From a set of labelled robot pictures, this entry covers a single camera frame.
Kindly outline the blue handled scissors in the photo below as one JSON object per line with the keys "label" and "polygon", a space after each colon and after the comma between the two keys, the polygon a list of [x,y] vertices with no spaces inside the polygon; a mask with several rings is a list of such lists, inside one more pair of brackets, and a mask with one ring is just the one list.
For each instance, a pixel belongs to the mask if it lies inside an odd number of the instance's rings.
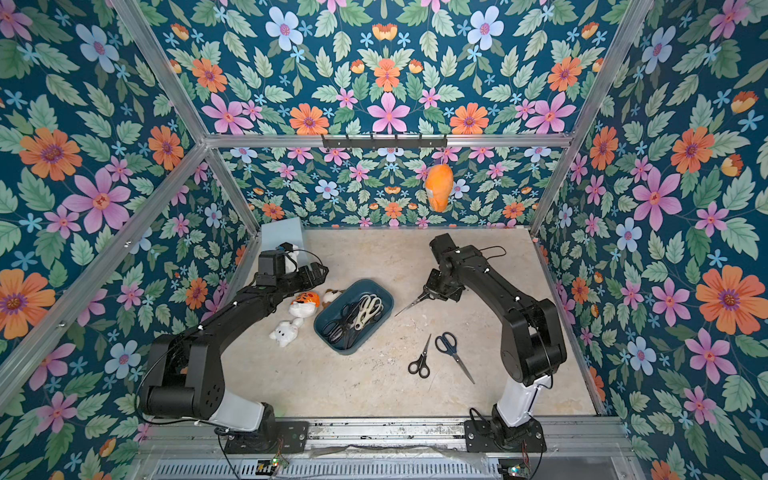
{"label": "blue handled scissors", "polygon": [[437,335],[435,338],[435,347],[440,353],[450,356],[470,383],[475,384],[473,376],[458,354],[458,339],[452,332],[446,331]]}

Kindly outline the small dark scissors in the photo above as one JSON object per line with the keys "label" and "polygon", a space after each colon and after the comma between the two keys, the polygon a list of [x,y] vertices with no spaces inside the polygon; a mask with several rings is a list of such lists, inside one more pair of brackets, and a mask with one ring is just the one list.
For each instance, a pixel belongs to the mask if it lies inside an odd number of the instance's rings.
{"label": "small dark scissors", "polygon": [[427,287],[424,287],[422,292],[417,296],[416,299],[414,299],[412,302],[407,304],[405,307],[403,307],[400,311],[398,311],[395,316],[399,316],[400,314],[404,313],[405,311],[413,308],[414,306],[418,305],[419,303],[425,301],[425,300],[431,300],[433,298],[432,292]]}

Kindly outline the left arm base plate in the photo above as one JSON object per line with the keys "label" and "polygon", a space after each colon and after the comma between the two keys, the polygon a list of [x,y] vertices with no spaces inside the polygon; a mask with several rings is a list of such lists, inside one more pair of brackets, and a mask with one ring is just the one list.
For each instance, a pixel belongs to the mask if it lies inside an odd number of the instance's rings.
{"label": "left arm base plate", "polygon": [[227,454],[295,454],[302,453],[308,440],[306,421],[276,420],[263,422],[254,432],[227,435]]}

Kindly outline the small black scissors bottom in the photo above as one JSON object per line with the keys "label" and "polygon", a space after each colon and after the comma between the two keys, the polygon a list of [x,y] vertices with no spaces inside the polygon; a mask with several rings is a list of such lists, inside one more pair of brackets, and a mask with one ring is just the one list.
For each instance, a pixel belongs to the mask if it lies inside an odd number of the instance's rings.
{"label": "small black scissors bottom", "polygon": [[407,369],[410,375],[417,375],[422,379],[427,379],[430,376],[431,370],[427,363],[430,341],[431,335],[428,336],[419,357],[408,364]]}

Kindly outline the large black scissors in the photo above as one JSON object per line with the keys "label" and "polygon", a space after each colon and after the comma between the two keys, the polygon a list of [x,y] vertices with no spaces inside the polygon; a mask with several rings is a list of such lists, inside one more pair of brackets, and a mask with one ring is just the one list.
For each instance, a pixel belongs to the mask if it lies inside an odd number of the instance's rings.
{"label": "large black scissors", "polygon": [[339,318],[330,321],[322,330],[321,336],[337,350],[349,349],[357,338],[358,331],[353,329],[357,305],[346,305]]}

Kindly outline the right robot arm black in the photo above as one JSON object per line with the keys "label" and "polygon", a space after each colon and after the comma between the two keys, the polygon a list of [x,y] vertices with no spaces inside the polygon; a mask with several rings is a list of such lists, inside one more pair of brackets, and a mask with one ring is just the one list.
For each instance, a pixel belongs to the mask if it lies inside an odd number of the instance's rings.
{"label": "right robot arm black", "polygon": [[441,234],[429,246],[437,267],[430,272],[422,297],[457,302],[471,290],[502,325],[500,357],[507,383],[490,420],[475,430],[502,451],[520,451],[523,446],[545,451],[533,406],[542,389],[554,386],[554,375],[567,360],[556,305],[515,287],[473,245],[460,247],[450,235]]}

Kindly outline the teal storage box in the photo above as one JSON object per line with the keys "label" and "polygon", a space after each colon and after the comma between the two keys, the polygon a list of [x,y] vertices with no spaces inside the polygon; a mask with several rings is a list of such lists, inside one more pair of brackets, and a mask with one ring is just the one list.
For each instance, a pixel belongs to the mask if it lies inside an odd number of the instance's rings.
{"label": "teal storage box", "polygon": [[371,279],[353,283],[314,320],[314,331],[334,352],[354,354],[390,317],[394,298]]}

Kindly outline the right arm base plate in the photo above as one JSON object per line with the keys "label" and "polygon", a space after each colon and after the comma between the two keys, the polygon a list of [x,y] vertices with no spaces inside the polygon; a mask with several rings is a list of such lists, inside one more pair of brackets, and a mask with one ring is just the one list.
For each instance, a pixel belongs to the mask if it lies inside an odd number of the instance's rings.
{"label": "right arm base plate", "polygon": [[541,423],[530,419],[517,427],[501,421],[466,420],[466,450],[471,453],[542,453],[547,451]]}

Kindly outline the beige kitchen scissors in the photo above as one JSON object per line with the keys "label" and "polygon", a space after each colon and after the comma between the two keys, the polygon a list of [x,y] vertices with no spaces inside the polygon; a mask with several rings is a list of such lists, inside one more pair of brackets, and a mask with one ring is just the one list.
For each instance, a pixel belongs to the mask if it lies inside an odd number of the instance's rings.
{"label": "beige kitchen scissors", "polygon": [[375,294],[365,294],[357,305],[357,313],[353,321],[353,329],[362,331],[383,311],[383,300]]}

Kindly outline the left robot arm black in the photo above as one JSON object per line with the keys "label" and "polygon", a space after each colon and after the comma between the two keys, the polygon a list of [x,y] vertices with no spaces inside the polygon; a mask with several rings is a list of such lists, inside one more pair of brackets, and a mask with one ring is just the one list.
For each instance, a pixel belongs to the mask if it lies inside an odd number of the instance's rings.
{"label": "left robot arm black", "polygon": [[316,254],[289,243],[261,252],[253,281],[216,313],[180,334],[164,334],[150,346],[148,368],[137,388],[136,411],[153,425],[197,422],[242,433],[258,431],[268,405],[227,389],[222,355],[255,323],[286,299],[325,282],[329,269]]}

